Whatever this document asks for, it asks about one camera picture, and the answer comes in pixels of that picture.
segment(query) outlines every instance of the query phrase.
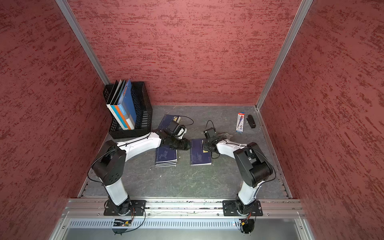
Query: blue notebook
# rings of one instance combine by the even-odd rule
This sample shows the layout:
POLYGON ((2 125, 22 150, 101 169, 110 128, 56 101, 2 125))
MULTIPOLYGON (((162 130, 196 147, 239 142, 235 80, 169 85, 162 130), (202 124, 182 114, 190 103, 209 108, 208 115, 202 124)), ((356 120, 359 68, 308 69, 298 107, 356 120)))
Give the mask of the blue notebook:
POLYGON ((136 123, 137 115, 135 111, 135 106, 132 99, 132 82, 129 79, 125 85, 124 95, 121 95, 122 98, 119 99, 119 104, 122 104, 123 108, 127 111, 127 115, 132 117, 133 123, 136 123))
MULTIPOLYGON (((163 129, 178 115, 165 115, 161 120, 158 129, 163 129)), ((169 146, 164 145, 156 148, 156 163, 155 167, 175 166, 177 163, 177 151, 170 149, 169 146)))
POLYGON ((191 140, 191 165, 211 165, 211 153, 203 151, 203 141, 205 138, 191 140))

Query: orange stripe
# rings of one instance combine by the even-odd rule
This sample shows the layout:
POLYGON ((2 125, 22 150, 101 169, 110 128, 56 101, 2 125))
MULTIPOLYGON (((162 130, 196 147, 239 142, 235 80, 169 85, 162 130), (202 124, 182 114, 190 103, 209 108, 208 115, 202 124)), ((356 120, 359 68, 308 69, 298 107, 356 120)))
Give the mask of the orange stripe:
POLYGON ((125 124, 127 125, 128 129, 131 130, 131 127, 128 125, 127 120, 125 120, 124 115, 121 113, 120 108, 119 108, 117 105, 115 105, 115 107, 116 107, 116 110, 119 112, 119 114, 120 114, 122 120, 123 120, 123 121, 125 122, 125 124))

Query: gray floor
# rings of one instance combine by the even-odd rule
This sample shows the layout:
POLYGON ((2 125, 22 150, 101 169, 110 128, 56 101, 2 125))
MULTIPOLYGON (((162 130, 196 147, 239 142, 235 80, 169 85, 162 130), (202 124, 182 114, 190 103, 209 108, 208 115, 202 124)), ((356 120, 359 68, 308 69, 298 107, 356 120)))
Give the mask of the gray floor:
MULTIPOLYGON (((261 127, 256 119, 254 107, 244 106, 153 106, 152 128, 155 129, 165 114, 185 115, 195 123, 187 126, 184 137, 188 139, 204 138, 203 130, 208 120, 212 120, 216 132, 228 132, 231 141, 238 143, 257 143, 269 161, 268 152, 261 127), (235 131, 237 113, 251 114, 256 128, 251 129, 244 122, 243 134, 235 131)), ((183 118, 181 124, 189 124, 183 118)), ((190 152, 178 151, 176 166, 155 167, 155 150, 149 150, 131 158, 125 163, 122 181, 128 195, 133 197, 195 197, 195 198, 234 198, 242 183, 236 161, 228 156, 212 160, 212 165, 190 166, 190 152)), ((278 179, 263 184, 258 198, 285 198, 282 184, 278 179)), ((83 196, 107 196, 100 183, 90 182, 83 196)))

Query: metal corner post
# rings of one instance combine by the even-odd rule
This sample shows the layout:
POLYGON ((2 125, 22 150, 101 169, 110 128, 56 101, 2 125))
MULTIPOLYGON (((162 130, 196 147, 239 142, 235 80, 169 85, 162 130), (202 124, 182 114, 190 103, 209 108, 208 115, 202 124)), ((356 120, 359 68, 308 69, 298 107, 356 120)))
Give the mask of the metal corner post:
POLYGON ((271 88, 273 82, 275 81, 275 78, 277 76, 277 73, 280 70, 280 67, 282 66, 285 57, 287 56, 287 53, 289 49, 291 48, 291 45, 293 43, 293 40, 295 39, 297 32, 300 29, 301 24, 303 23, 303 20, 305 16, 307 15, 307 12, 312 4, 313 0, 303 0, 299 6, 299 9, 297 10, 296 16, 293 19, 292 25, 288 31, 288 34, 285 38, 285 41, 283 43, 283 46, 281 47, 281 50, 279 52, 279 55, 277 56, 277 59, 275 61, 275 65, 272 68, 271 74, 269 75, 265 86, 260 94, 260 97, 256 103, 256 109, 260 110, 261 106, 263 105, 265 98, 269 92, 269 89, 271 88))
POLYGON ((101 63, 99 62, 87 38, 85 37, 85 34, 81 29, 80 24, 77 22, 76 17, 74 16, 67 0, 56 0, 56 3, 57 5, 59 5, 61 12, 63 13, 64 17, 67 19, 77 39, 83 46, 85 53, 88 55, 89 59, 91 60, 91 63, 96 69, 96 72, 99 74, 104 85, 110 84, 111 82, 109 81, 107 74, 105 73, 103 67, 101 66, 101 63))

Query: aluminum frame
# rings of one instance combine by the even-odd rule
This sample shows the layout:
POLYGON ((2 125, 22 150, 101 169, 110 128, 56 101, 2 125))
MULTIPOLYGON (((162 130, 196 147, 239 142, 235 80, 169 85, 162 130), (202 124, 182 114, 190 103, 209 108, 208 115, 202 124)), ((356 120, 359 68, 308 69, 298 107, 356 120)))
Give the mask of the aluminum frame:
POLYGON ((287 181, 285 179, 283 170, 282 170, 280 162, 279 162, 279 160, 277 158, 277 155, 276 155, 276 152, 275 152, 275 148, 273 147, 271 138, 269 137, 268 130, 266 129, 266 126, 265 126, 265 123, 264 123, 264 120, 263 120, 263 117, 261 115, 260 110, 256 109, 256 115, 257 115, 257 119, 259 120, 260 126, 262 128, 263 135, 264 135, 266 144, 268 146, 268 150, 269 150, 269 152, 270 152, 270 154, 272 156, 272 160, 274 161, 275 166, 277 168, 277 169, 275 169, 276 170, 276 174, 279 175, 279 179, 281 179, 281 181, 283 182, 283 186, 285 188, 287 196, 288 196, 288 198, 291 199, 291 198, 293 198, 292 193, 291 193, 291 191, 290 191, 290 189, 288 187, 288 183, 287 183, 287 181))
POLYGON ((83 46, 85 53, 88 55, 88 58, 93 64, 96 72, 99 74, 104 85, 110 84, 111 82, 109 81, 107 74, 105 73, 103 67, 101 66, 101 63, 99 62, 99 59, 97 58, 95 52, 93 51, 90 43, 88 42, 87 37, 85 37, 85 34, 81 29, 80 24, 76 20, 76 17, 74 16, 67 0, 56 0, 56 3, 57 5, 59 5, 61 12, 63 13, 64 17, 67 19, 67 22, 71 26, 80 44, 83 46))
POLYGON ((288 34, 285 38, 285 41, 283 43, 283 46, 281 47, 281 50, 279 52, 279 55, 276 58, 275 64, 272 68, 271 74, 269 75, 265 86, 260 94, 259 99, 256 103, 256 108, 260 110, 261 106, 263 105, 265 98, 269 92, 269 89, 271 88, 273 82, 275 81, 275 78, 280 70, 280 67, 282 66, 285 57, 288 54, 289 49, 291 48, 291 45, 293 43, 293 40, 295 39, 297 32, 300 29, 300 26, 303 23, 303 20, 305 16, 307 15, 307 12, 312 4, 313 0, 303 0, 300 3, 299 9, 297 10, 296 16, 293 19, 292 25, 288 31, 288 34))
MULTIPOLYGON (((108 198, 97 197, 69 199, 50 240, 61 240, 73 219, 88 219, 90 221, 92 221, 92 219, 114 219, 114 217, 103 215, 104 203, 107 199, 108 198)), ((161 219, 195 219, 194 221, 197 221, 198 219, 201 221, 205 221, 204 219, 213 219, 213 221, 230 220, 231 222, 235 222, 238 219, 244 218, 223 215, 222 201, 234 199, 133 197, 132 200, 146 200, 146 218, 155 218, 159 221, 161 221, 161 219)), ((263 216, 257 217, 258 219, 296 219, 298 221, 296 224, 299 224, 298 230, 300 230, 300 236, 304 234, 302 240, 311 239, 304 238, 308 235, 306 234, 306 231, 310 228, 305 221, 306 215, 299 199, 259 199, 259 201, 263 208, 263 216)), ((135 219, 138 219, 139 221, 142 218, 144 217, 135 217, 135 219)))

